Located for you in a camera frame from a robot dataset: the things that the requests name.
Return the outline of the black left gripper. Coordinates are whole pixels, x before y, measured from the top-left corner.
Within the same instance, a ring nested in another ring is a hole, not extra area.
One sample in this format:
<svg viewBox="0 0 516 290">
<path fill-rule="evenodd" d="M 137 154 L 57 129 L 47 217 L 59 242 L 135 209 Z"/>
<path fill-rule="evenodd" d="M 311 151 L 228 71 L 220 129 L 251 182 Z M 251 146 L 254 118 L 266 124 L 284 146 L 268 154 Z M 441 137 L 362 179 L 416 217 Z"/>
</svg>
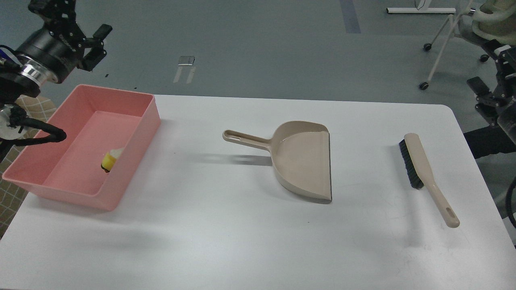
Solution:
<svg viewBox="0 0 516 290">
<path fill-rule="evenodd" d="M 76 24 L 75 0 L 31 0 L 28 10 L 44 21 L 16 50 L 22 69 L 15 74 L 17 84 L 61 84 L 74 68 L 92 71 L 107 55 L 104 40 L 112 26 L 102 24 L 86 38 Z"/>
</svg>

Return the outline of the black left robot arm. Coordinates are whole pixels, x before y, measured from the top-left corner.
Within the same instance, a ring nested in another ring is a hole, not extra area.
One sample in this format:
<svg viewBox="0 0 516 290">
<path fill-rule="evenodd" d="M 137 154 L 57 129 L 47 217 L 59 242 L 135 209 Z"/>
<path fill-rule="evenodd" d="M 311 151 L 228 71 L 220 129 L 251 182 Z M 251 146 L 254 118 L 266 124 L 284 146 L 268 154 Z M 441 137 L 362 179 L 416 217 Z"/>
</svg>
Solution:
<svg viewBox="0 0 516 290">
<path fill-rule="evenodd" d="M 63 129 L 28 115 L 16 102 L 36 98 L 47 82 L 61 84 L 75 69 L 92 71 L 107 55 L 105 38 L 112 27 L 102 24 L 87 37 L 76 22 L 75 0 L 32 0 L 28 10 L 44 25 L 32 33 L 12 57 L 1 56 L 1 159 L 14 146 L 59 143 Z"/>
</svg>

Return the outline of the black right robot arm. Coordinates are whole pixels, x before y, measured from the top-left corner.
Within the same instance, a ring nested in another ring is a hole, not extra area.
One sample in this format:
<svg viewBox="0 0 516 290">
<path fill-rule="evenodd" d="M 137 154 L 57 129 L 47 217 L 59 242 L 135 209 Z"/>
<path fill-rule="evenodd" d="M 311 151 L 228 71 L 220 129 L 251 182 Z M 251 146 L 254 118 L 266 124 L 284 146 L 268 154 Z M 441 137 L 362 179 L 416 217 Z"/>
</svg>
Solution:
<svg viewBox="0 0 516 290">
<path fill-rule="evenodd" d="M 497 39 L 482 45 L 495 62 L 496 87 L 481 78 L 467 81 L 475 94 L 477 112 L 487 126 L 464 133 L 473 157 L 486 178 L 488 189 L 502 219 L 515 226 L 515 45 Z"/>
</svg>

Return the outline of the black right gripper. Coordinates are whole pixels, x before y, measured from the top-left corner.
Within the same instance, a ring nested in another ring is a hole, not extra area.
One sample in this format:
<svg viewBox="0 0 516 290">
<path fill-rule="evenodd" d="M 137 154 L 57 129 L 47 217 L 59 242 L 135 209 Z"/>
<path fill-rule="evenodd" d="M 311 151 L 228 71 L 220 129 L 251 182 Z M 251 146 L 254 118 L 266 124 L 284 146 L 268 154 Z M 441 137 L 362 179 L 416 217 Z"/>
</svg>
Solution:
<svg viewBox="0 0 516 290">
<path fill-rule="evenodd" d="M 495 61 L 496 88 L 490 90 L 480 77 L 466 83 L 474 92 L 475 110 L 492 127 L 499 126 L 516 143 L 515 47 L 496 39 L 483 42 L 481 48 Z"/>
</svg>

